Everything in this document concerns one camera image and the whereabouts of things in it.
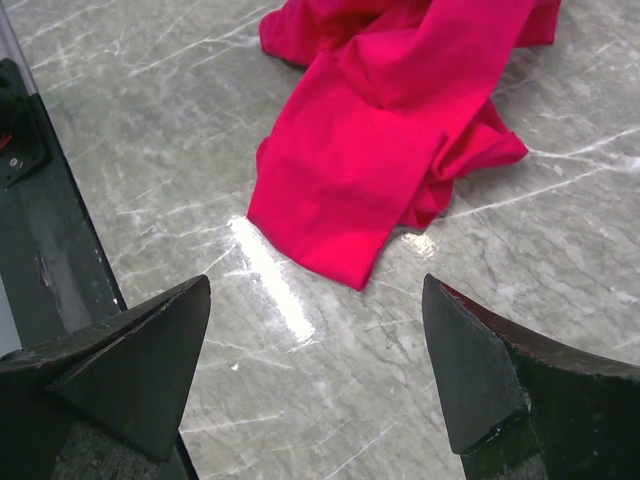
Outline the red t shirt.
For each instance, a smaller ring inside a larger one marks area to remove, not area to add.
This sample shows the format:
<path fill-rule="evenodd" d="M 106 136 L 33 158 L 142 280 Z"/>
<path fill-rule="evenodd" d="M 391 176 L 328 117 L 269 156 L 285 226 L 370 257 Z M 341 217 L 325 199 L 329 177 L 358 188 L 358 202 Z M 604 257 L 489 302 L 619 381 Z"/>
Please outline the red t shirt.
<path fill-rule="evenodd" d="M 527 154 L 491 96 L 511 53 L 554 41 L 556 1 L 289 1 L 262 50 L 304 75 L 256 154 L 248 217 L 301 266 L 360 290 L 398 226 L 458 178 Z"/>

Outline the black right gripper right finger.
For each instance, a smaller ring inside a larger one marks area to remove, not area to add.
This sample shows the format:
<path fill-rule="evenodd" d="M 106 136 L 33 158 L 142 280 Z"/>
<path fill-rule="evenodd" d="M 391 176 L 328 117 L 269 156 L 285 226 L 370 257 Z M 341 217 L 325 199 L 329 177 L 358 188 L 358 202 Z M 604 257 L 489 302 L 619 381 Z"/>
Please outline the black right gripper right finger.
<path fill-rule="evenodd" d="M 638 478 L 638 366 L 536 333 L 432 275 L 422 314 L 466 478 Z"/>

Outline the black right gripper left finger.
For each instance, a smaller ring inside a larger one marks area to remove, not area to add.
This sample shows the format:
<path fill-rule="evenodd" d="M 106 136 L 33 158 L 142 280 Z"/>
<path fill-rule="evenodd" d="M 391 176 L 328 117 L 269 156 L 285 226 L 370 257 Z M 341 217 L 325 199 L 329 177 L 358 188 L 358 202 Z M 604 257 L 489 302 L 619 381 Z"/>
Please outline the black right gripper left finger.
<path fill-rule="evenodd" d="M 1 359 L 5 479 L 193 479 L 179 427 L 210 314 L 193 277 Z"/>

